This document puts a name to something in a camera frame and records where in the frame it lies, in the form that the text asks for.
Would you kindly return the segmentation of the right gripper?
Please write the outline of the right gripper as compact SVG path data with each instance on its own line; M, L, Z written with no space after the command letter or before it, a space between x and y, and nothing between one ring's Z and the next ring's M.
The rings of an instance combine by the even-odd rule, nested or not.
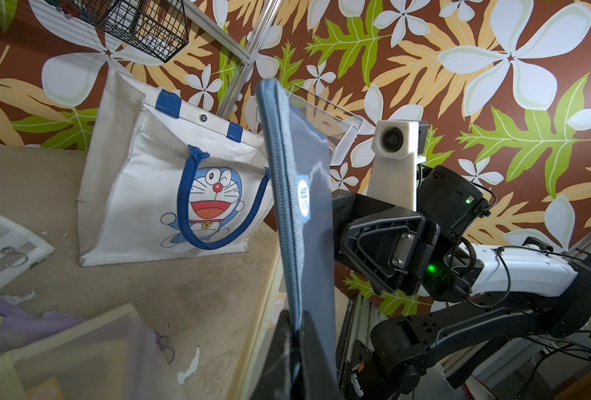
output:
M418 292L440 235L437 223L358 193L332 193L334 256L377 294Z

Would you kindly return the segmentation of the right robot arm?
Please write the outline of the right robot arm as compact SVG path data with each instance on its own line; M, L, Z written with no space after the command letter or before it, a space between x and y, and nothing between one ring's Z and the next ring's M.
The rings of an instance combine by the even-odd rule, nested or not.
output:
M348 399L411 393L442 359L476 347L447 383L459 388L515 338L565 338L591 316L591 255L559 253L527 237L519 245L468 241L465 230L490 215L493 192L444 166L430 168L409 210L358 193L332 195L335 258L376 295L429 297L444 308L390 318L356 342L340 371Z

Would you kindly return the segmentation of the white Doraemon canvas bag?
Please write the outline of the white Doraemon canvas bag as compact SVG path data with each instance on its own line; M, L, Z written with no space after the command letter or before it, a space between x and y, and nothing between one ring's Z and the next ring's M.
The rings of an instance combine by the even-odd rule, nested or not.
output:
M245 252L272 205L260 135L108 74L77 198L81 266Z

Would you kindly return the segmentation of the yellow trimmed mesh pouch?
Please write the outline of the yellow trimmed mesh pouch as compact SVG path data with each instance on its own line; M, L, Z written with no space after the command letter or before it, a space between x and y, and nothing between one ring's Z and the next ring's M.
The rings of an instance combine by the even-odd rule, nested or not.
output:
M129 303L0 355L0 399L171 399L173 383Z

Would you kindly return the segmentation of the dark blue mesh pouch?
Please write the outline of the dark blue mesh pouch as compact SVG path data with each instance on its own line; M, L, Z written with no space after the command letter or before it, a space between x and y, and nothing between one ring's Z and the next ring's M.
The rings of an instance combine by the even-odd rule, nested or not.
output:
M336 366L334 240L327 136L306 118L301 100L275 79L255 88L268 152L285 287L294 333L311 315L322 344L318 361Z

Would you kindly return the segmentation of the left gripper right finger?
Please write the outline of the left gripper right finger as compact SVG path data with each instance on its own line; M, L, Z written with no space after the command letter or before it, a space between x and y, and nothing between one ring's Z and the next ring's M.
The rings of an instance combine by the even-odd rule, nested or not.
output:
M312 315L305 311L298 333L300 370L297 374L297 398L342 399L337 378L329 366Z

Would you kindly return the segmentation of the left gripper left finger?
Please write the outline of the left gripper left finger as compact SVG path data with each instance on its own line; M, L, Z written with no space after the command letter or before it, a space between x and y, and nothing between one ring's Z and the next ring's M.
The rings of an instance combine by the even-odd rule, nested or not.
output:
M292 351L295 350L290 313L280 312L265 364L250 399L290 399L293 384Z

